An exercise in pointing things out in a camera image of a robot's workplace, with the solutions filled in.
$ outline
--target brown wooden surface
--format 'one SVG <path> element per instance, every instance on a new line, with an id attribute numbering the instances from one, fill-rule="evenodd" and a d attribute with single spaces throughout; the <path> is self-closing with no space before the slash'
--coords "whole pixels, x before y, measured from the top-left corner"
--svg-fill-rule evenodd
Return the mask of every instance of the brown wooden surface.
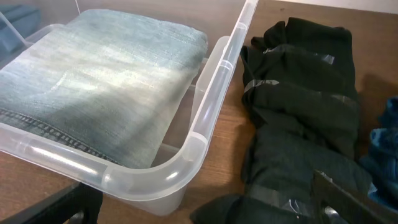
<path id="1" fill-rule="evenodd" d="M 366 144 L 369 131 L 377 127 L 376 117 L 382 113 L 386 99 L 398 95 L 398 15 L 260 0 L 246 43 L 288 17 L 343 26 L 353 33 L 356 87 L 362 102 L 361 140 Z M 207 157 L 189 183 L 180 208 L 167 217 L 156 217 L 105 197 L 98 223 L 190 223 L 189 214 L 200 205 L 224 194 L 242 192 L 241 163 L 254 134 L 241 105 L 242 73 L 239 61 Z M 0 153 L 0 220 L 72 182 Z"/>

